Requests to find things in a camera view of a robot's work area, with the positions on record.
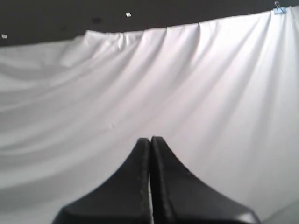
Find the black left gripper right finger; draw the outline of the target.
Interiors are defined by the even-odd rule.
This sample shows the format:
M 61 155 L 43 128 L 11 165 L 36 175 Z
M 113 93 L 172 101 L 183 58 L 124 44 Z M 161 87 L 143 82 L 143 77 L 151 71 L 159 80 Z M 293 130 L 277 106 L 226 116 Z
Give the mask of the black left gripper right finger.
M 197 178 L 163 137 L 151 138 L 150 188 L 156 224 L 259 224 L 255 212 Z

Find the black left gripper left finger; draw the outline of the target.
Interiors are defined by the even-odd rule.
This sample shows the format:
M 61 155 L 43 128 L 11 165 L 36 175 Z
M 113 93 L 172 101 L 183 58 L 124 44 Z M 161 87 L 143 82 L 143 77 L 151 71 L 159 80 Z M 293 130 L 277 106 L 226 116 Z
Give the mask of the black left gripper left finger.
M 139 138 L 124 163 L 102 185 L 64 206 L 55 224 L 149 224 L 150 141 Z

